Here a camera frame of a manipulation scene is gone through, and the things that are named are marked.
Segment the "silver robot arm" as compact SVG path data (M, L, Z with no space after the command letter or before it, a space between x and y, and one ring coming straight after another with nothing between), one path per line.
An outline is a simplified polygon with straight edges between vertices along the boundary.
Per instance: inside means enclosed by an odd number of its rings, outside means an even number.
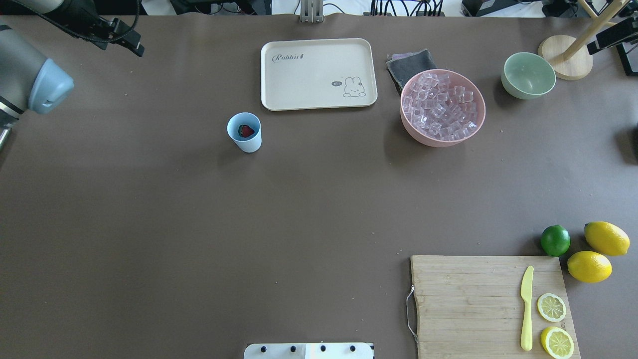
M142 56L141 35L121 19L107 20L92 0L19 0L18 4L37 14L74 38L105 49L118 44ZM74 89L74 80L53 59L39 52L16 30L1 24L0 32L0 122L8 130L26 111L47 114Z

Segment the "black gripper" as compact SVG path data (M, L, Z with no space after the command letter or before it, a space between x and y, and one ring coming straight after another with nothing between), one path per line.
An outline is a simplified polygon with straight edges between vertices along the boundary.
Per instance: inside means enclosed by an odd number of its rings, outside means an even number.
M92 0L62 0L50 12L50 19L69 30L70 35L93 43L102 50L113 43L127 48L137 57L142 57L145 52L141 35L133 27L119 18L102 18Z

